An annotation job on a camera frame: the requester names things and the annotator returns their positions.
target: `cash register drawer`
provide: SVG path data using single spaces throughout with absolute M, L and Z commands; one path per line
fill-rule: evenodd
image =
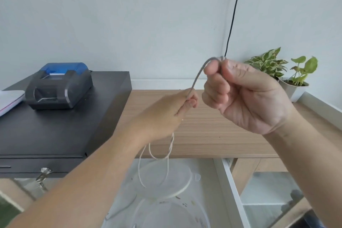
M 40 173 L 43 167 L 49 168 L 53 173 L 67 173 L 82 161 L 83 158 L 2 158 L 0 177 L 4 177 L 1 173 Z

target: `soil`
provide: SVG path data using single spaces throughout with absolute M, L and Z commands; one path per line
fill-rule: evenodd
M 287 84 L 289 84 L 289 85 L 293 85 L 293 86 L 295 86 L 295 87 L 307 87 L 307 85 L 305 85 L 304 83 L 303 83 L 302 85 L 300 85 L 300 86 L 295 85 L 295 84 L 292 82 L 292 80 L 284 80 L 284 82 L 287 83 Z

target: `potted plant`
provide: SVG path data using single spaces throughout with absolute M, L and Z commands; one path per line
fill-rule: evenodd
M 254 56 L 245 63 L 267 73 L 271 77 L 278 80 L 284 74 L 282 71 L 287 71 L 284 64 L 288 63 L 285 60 L 277 60 L 277 55 L 280 52 L 280 47 L 277 49 L 269 50 L 261 56 Z
M 306 61 L 305 56 L 291 60 L 297 63 L 297 66 L 291 68 L 295 71 L 295 73 L 288 79 L 280 79 L 279 83 L 285 90 L 290 100 L 292 102 L 296 102 L 304 93 L 305 89 L 309 87 L 309 84 L 304 80 L 309 74 L 314 73 L 314 71 L 317 69 L 318 60 L 316 57 L 311 57 Z M 306 63 L 304 68 L 300 68 L 299 64 L 304 63 L 305 61 Z

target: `wall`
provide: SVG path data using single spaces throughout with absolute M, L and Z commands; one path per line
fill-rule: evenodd
M 230 4 L 227 24 L 232 11 Z M 227 56 L 244 61 L 279 46 L 278 56 L 288 61 L 316 56 L 319 65 L 307 78 L 309 92 L 342 108 L 341 15 L 342 0 L 238 0 Z
M 0 90 L 47 62 L 82 61 L 132 79 L 194 79 L 220 55 L 228 3 L 0 0 Z

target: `transparent lid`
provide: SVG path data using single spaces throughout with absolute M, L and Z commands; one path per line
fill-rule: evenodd
M 157 160 L 148 163 L 140 169 L 140 183 L 138 173 L 133 177 L 133 184 L 139 196 L 153 199 L 167 199 L 182 193 L 190 184 L 192 173 L 187 165 L 176 161 Z

